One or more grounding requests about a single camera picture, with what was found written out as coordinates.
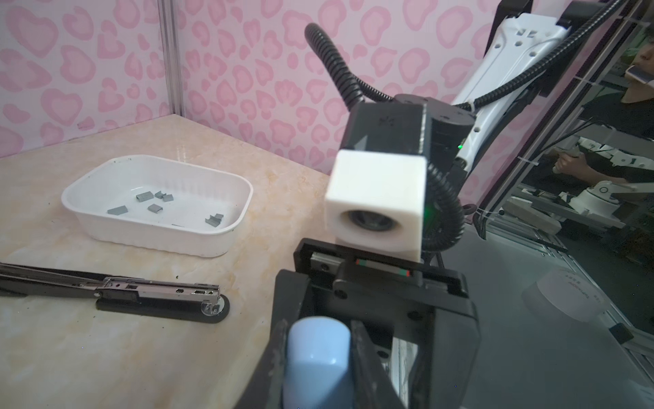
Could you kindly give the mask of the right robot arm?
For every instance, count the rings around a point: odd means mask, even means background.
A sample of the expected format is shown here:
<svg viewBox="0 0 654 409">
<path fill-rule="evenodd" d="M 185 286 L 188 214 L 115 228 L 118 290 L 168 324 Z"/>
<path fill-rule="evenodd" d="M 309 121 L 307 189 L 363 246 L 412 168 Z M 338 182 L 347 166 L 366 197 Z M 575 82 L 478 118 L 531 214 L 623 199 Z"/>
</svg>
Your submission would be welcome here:
<svg viewBox="0 0 654 409">
<path fill-rule="evenodd" d="M 620 8 L 574 2 L 551 18 L 503 1 L 481 65 L 450 104 L 381 93 L 322 27 L 306 26 L 349 118 L 325 192 L 335 242 L 302 240 L 294 269 L 276 277 L 269 407 L 460 406 L 480 329 L 466 279 L 440 261 L 463 236 L 459 192 L 501 130 Z"/>
</svg>

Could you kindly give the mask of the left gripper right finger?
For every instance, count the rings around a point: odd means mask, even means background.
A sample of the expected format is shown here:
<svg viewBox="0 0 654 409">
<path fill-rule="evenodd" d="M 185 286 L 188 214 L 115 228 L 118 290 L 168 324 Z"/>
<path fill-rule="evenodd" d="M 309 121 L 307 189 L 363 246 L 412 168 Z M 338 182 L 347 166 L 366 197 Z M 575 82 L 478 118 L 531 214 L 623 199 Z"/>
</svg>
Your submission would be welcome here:
<svg viewBox="0 0 654 409">
<path fill-rule="evenodd" d="M 353 408 L 404 409 L 405 405 L 395 392 L 364 324 L 359 320 L 352 320 L 350 330 Z"/>
</svg>

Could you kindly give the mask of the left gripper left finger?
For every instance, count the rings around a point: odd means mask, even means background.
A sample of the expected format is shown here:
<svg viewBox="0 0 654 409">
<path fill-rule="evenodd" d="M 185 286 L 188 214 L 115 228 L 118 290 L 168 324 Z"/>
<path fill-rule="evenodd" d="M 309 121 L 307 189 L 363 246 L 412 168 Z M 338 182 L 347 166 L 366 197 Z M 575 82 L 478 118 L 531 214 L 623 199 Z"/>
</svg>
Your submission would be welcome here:
<svg viewBox="0 0 654 409">
<path fill-rule="evenodd" d="M 279 321 L 272 330 L 255 371 L 235 409 L 283 407 L 283 385 L 287 362 L 289 323 Z"/>
</svg>

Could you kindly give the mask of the blue staple box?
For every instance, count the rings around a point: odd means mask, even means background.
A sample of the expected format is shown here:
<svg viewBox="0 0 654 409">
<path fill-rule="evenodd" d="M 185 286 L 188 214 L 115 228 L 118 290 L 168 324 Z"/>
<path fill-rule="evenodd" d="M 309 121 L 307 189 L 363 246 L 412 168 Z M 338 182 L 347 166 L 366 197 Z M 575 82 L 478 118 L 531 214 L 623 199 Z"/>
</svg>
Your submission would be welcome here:
<svg viewBox="0 0 654 409">
<path fill-rule="evenodd" d="M 284 408 L 351 408 L 351 332 L 339 320 L 314 316 L 289 332 L 283 384 Z"/>
</svg>

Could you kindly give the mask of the black stapler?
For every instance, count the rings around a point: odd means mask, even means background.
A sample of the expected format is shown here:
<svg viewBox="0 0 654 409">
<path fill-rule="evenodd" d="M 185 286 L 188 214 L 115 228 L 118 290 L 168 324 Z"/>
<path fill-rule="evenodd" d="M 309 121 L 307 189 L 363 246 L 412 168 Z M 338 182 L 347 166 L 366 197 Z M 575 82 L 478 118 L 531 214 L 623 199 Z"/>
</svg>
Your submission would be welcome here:
<svg viewBox="0 0 654 409">
<path fill-rule="evenodd" d="M 228 317 L 230 302 L 218 285 L 151 281 L 136 277 L 1 265 L 3 297 L 85 298 L 98 310 L 204 324 Z"/>
</svg>

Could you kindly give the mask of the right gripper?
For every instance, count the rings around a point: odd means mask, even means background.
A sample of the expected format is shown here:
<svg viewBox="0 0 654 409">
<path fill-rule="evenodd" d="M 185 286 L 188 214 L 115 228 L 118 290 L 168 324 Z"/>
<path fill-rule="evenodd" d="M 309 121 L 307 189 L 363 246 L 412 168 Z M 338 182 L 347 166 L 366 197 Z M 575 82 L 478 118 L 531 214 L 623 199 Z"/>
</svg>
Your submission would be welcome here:
<svg viewBox="0 0 654 409">
<path fill-rule="evenodd" d="M 300 241 L 294 263 L 275 279 L 272 327 L 326 316 L 350 330 L 359 320 L 381 362 L 393 339 L 417 346 L 407 407 L 460 407 L 480 346 L 462 274 L 311 239 Z"/>
</svg>

